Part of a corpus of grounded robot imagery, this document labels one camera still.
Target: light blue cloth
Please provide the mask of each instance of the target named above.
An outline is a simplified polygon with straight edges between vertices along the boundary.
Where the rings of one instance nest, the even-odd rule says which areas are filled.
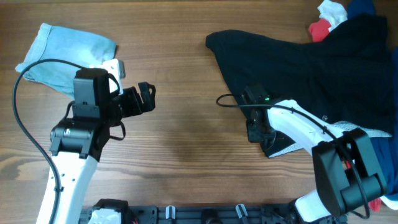
[[[26,66],[42,59],[62,59],[88,67],[101,65],[114,58],[116,43],[97,34],[64,27],[42,24],[23,63],[15,69],[21,72]],[[45,62],[32,67],[26,80],[43,83],[73,98],[73,79],[78,69],[63,63]]]

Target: wooden table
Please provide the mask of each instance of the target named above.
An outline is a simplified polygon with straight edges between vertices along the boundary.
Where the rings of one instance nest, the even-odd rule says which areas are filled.
[[[126,65],[123,86],[149,82],[156,109],[125,119],[126,139],[110,140],[84,205],[101,198],[130,205],[235,205],[284,203],[315,188],[312,158],[297,151],[267,159],[248,143],[239,110],[215,99],[228,89],[205,37],[240,29],[291,42],[309,42],[320,1],[187,1],[0,5],[0,223],[33,223],[49,167],[22,133],[11,108],[24,57],[41,23],[101,34],[119,45]],[[387,15],[389,45],[398,44],[397,2],[377,1]],[[45,149],[50,130],[69,98],[41,84],[21,81],[20,116]],[[114,134],[120,134],[115,128]],[[364,223],[350,217],[350,223]],[[366,223],[397,223],[382,207]]]

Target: blue fabric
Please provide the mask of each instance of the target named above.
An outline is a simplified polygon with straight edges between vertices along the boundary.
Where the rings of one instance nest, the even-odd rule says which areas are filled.
[[[42,24],[23,63],[21,72],[38,60],[55,58],[89,67],[114,58],[116,43],[97,34]],[[73,99],[73,79],[78,69],[63,63],[46,62],[31,68],[24,78],[43,83]]]
[[[398,47],[392,53],[395,70],[393,77],[394,104],[398,108]],[[398,201],[398,110],[394,121],[393,138],[372,138],[371,142],[388,184],[386,197]]]
[[[347,18],[351,19],[359,14],[376,15],[372,0],[352,0],[347,5]]]

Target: black cloth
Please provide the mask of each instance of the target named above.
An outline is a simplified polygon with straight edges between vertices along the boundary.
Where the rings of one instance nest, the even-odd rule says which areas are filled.
[[[260,83],[328,123],[349,121],[394,134],[393,65],[386,38],[385,17],[360,15],[322,42],[295,44],[225,30],[208,35],[206,46],[238,103],[245,86]]]

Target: cable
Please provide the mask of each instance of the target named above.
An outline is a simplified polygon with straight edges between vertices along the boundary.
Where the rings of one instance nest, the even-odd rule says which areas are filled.
[[[123,133],[123,137],[115,137],[115,136],[110,136],[109,138],[110,139],[113,139],[113,140],[117,140],[117,141],[122,141],[125,137],[126,137],[126,128],[124,127],[124,124],[123,124],[123,122],[121,122],[121,121],[119,121],[119,124],[118,124],[120,127],[122,127],[122,133]]]
[[[38,65],[40,63],[44,63],[44,62],[60,62],[60,63],[65,63],[68,65],[72,65],[75,66],[77,68],[80,69],[84,69],[85,67],[82,67],[80,65],[71,63],[71,62],[67,62],[64,60],[59,60],[59,59],[44,59],[44,60],[39,60],[37,62],[34,62],[30,65],[28,65],[25,69],[23,69],[23,71],[21,71],[21,73],[19,74],[15,85],[14,85],[14,89],[12,91],[12,110],[14,111],[14,115],[15,115],[15,119],[17,120],[17,123],[19,124],[19,126],[21,127],[22,131],[26,134],[26,136],[32,141],[32,143],[39,149],[39,151],[42,153],[42,155],[44,156],[45,160],[48,162],[48,164],[50,165],[50,168],[54,174],[55,177],[55,199],[54,199],[54,205],[52,207],[52,211],[51,211],[51,217],[50,217],[50,221],[49,223],[52,224],[55,221],[55,215],[57,214],[57,210],[58,210],[58,204],[59,204],[59,200],[60,200],[60,174],[58,173],[57,167],[55,166],[53,160],[51,160],[50,156],[47,155],[47,153],[44,151],[43,147],[33,138],[33,136],[28,132],[28,130],[26,130],[25,126],[22,124],[21,119],[19,118],[18,115],[18,110],[17,110],[17,103],[16,103],[16,95],[17,95],[17,87],[19,84],[19,81],[21,80],[22,76],[29,70],[31,69],[33,66]]]
[[[313,118],[311,118],[309,115],[307,115],[307,114],[305,114],[305,113],[303,113],[303,112],[301,112],[301,111],[298,111],[298,110],[296,110],[296,109],[294,109],[294,108],[289,108],[289,107],[287,107],[287,106],[281,106],[281,105],[267,105],[267,104],[263,104],[263,105],[224,105],[224,104],[219,103],[220,99],[222,99],[222,98],[224,98],[224,97],[226,97],[226,96],[234,96],[234,95],[233,95],[233,94],[224,94],[224,95],[221,95],[220,97],[217,98],[216,104],[217,104],[218,106],[222,106],[222,107],[225,107],[225,108],[254,108],[254,107],[267,107],[267,108],[280,108],[280,109],[284,109],[284,110],[289,110],[289,111],[291,111],[291,112],[293,112],[293,113],[297,113],[297,114],[303,116],[304,118],[307,118],[309,121],[311,121],[312,123],[314,123],[315,125],[317,125],[320,129],[322,129],[322,131],[324,131],[325,133],[327,133],[327,135],[329,135],[329,136],[334,140],[334,142],[336,143],[337,147],[339,148],[339,150],[340,150],[341,153],[343,154],[343,157],[344,157],[344,158],[349,162],[349,164],[351,165],[352,170],[353,170],[353,172],[354,172],[355,179],[356,179],[357,184],[358,184],[358,187],[359,187],[359,191],[361,192],[361,197],[362,197],[362,201],[363,201],[363,203],[364,203],[365,214],[366,214],[366,215],[364,216],[364,215],[362,215],[362,214],[360,214],[360,213],[358,213],[358,212],[355,212],[355,211],[351,211],[351,213],[354,214],[354,215],[356,215],[356,216],[358,216],[359,218],[362,218],[362,219],[368,219],[368,218],[370,217],[371,214],[370,214],[370,208],[369,208],[369,205],[368,205],[368,200],[367,200],[367,198],[366,198],[366,196],[365,196],[365,191],[364,191],[364,189],[363,189],[362,181],[361,181],[361,178],[359,177],[358,171],[356,170],[356,168],[355,168],[355,166],[354,166],[353,160],[351,159],[351,156],[347,153],[347,151],[344,149],[344,147],[341,145],[341,143],[337,140],[336,136],[335,136],[334,134],[332,134],[325,126],[322,126],[322,124],[320,124],[318,121],[315,121],[315,120],[314,120]]]
[[[65,115],[63,116],[62,120],[65,120],[65,119],[68,117],[69,111],[70,111],[70,107],[71,107],[74,103],[75,103],[74,100],[68,103],[67,112],[66,112]]]

